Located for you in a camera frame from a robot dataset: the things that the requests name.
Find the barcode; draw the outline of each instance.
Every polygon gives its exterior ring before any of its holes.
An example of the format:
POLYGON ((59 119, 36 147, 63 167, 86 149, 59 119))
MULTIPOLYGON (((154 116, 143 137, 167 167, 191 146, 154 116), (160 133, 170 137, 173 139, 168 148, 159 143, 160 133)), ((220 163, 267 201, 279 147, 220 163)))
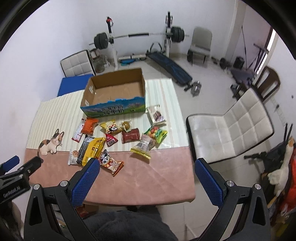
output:
POLYGON ((111 139, 110 141, 108 141, 108 145, 112 145, 113 143, 115 143, 114 139, 111 139))

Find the white chair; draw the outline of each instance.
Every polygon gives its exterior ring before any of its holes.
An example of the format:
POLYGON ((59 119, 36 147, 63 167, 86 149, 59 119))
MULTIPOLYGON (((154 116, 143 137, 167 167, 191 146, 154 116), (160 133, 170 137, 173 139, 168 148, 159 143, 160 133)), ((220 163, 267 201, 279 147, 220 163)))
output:
POLYGON ((206 57, 210 56, 212 43, 212 32, 206 28, 195 27, 192 36, 191 46, 187 53, 187 60, 193 64, 193 53, 204 55, 204 61, 206 57))
POLYGON ((96 75, 88 50, 82 50, 62 59, 61 67, 65 77, 87 74, 96 75))
POLYGON ((274 133, 267 111, 251 88, 224 115, 190 115, 186 126, 194 160, 204 158, 207 163, 236 157, 274 133))

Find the cardboard box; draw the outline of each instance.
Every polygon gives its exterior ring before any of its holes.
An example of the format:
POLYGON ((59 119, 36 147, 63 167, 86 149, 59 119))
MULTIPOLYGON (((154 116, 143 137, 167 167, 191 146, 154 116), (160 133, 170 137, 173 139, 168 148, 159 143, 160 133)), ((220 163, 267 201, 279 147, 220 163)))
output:
POLYGON ((145 111, 145 81, 142 70, 126 69, 91 77, 80 108, 88 117, 145 111))

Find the white and red package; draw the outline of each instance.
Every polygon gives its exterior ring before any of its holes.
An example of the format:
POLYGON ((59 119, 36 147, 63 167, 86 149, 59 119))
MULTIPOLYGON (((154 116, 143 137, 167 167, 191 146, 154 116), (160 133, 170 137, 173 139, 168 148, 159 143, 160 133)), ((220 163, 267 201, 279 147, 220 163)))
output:
POLYGON ((110 134, 106 134, 106 142, 107 142, 107 146, 110 147, 116 142, 118 142, 118 140, 114 136, 110 134))
POLYGON ((82 128, 84 127, 85 121, 86 121, 85 119, 81 119, 81 122, 79 123, 78 127, 76 128, 76 130, 73 134, 73 137, 72 137, 73 141, 80 142, 80 139, 83 135, 83 133, 81 133, 81 131, 82 131, 82 128))

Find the cat cutout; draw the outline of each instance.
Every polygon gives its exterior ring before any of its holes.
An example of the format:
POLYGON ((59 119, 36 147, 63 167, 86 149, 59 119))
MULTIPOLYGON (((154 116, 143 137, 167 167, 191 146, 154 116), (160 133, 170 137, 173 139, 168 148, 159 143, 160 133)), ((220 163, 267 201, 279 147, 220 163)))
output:
POLYGON ((59 133, 59 129, 56 130, 54 135, 50 140, 43 140, 37 150, 37 156, 40 157, 40 154, 46 156, 48 152, 51 154, 57 152, 57 146, 62 145, 64 132, 59 133))

